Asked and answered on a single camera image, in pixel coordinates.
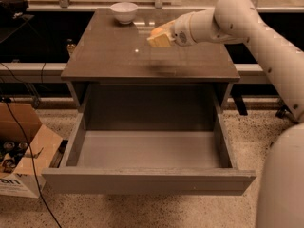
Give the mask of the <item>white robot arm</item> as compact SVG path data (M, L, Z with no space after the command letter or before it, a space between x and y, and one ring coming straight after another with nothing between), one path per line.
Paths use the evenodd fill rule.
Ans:
M269 27L251 0L218 0L153 29L154 48L201 42L242 43L297 124L276 139L260 180L256 228L304 228L304 52Z

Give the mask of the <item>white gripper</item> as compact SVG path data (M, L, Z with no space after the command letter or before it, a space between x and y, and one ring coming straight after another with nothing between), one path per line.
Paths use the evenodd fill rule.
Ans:
M172 26L173 36L175 43L181 47L188 47L194 45L196 42L191 34L191 17L194 15L193 12L186 13L175 21L172 20L168 23L158 26L157 28L162 31L170 30ZM152 48L169 48L174 44L174 39L167 33L160 33L147 38L149 45Z

